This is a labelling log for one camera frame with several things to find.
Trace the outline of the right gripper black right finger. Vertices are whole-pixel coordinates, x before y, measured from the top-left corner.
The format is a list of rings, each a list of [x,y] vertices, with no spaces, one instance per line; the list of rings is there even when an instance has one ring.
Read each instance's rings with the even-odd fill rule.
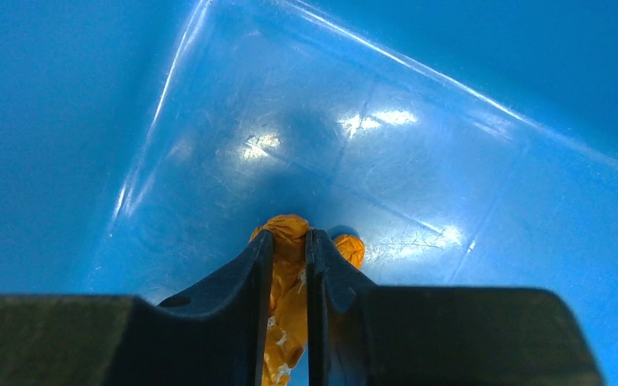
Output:
[[[377,285],[307,234],[311,385],[601,385],[567,304],[537,288]]]

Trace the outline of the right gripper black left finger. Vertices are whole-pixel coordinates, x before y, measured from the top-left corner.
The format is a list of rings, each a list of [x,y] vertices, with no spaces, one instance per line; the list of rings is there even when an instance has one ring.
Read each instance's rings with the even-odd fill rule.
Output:
[[[0,385],[258,385],[274,241],[153,305],[128,295],[0,295]]]

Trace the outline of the orange toy food piece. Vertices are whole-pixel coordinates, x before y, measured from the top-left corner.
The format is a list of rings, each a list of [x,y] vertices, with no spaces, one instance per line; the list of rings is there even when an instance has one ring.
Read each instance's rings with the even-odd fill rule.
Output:
[[[328,234],[296,215],[280,215],[253,232],[272,236],[270,305],[261,383],[286,385],[309,354],[312,385],[376,385],[387,367],[377,360],[375,317],[385,287],[361,272],[365,245],[357,236]]]

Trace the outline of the blue plastic bin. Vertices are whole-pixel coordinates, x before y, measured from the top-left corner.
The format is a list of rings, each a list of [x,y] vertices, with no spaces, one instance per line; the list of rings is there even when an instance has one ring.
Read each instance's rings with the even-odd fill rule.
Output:
[[[159,302],[280,214],[554,291],[618,385],[618,1],[0,1],[0,293]]]

